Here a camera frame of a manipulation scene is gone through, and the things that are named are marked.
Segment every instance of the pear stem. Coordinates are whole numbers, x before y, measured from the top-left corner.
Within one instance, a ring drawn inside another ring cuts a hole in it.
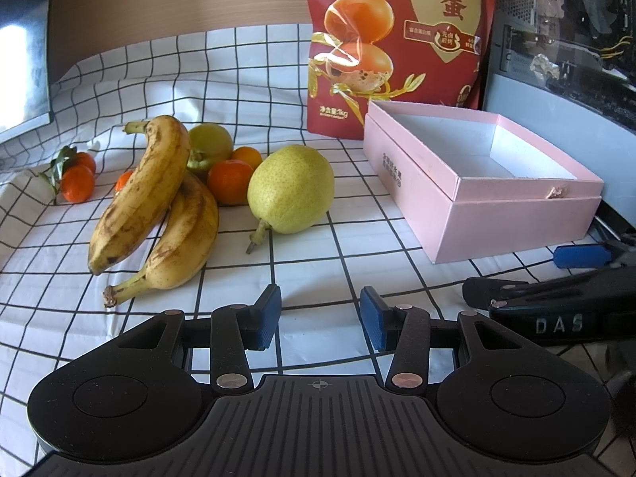
[[[126,134],[140,134],[145,132],[145,126],[148,125],[148,120],[139,122],[128,122],[123,131]]]
[[[145,271],[141,270],[119,285],[108,285],[103,294],[104,306],[112,308],[149,290],[150,285],[145,279]]]
[[[250,236],[249,236],[249,246],[247,247],[246,253],[247,254],[252,254],[252,251],[259,245],[261,245],[263,243],[263,240],[265,240],[265,231],[267,231],[267,229],[269,229],[270,225],[267,221],[261,219],[260,222],[258,223],[258,227],[256,228],[256,231],[253,232]]]

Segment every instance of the ripe yellow banana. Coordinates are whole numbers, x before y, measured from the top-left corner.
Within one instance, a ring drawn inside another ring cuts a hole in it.
[[[90,239],[88,269],[94,275],[127,258],[145,240],[177,193],[190,156],[188,130],[172,116],[131,122],[124,131],[145,133],[147,147]]]
[[[153,289],[173,289],[189,281],[210,256],[218,229],[214,197],[195,175],[186,172],[161,239],[137,274],[106,287],[106,308]]]

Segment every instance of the silver screw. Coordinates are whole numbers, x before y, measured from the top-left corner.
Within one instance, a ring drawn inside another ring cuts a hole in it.
[[[224,389],[238,389],[246,384],[247,378],[237,372],[228,372],[216,379],[216,385]]]
[[[414,372],[399,372],[393,375],[391,382],[400,389],[415,389],[420,387],[424,381],[420,375]]]

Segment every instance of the ribbed black surface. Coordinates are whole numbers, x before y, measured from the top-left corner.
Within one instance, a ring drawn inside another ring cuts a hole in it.
[[[472,452],[438,425],[424,400],[386,392],[372,376],[268,376],[253,393],[218,400],[199,430],[164,454],[123,465],[88,465],[51,456],[28,475],[610,477],[612,474],[588,456],[567,462],[522,465]]]

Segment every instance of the wooden wall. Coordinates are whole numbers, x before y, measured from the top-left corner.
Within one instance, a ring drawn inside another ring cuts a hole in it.
[[[51,0],[50,80],[77,61],[139,41],[309,21],[306,0]]]

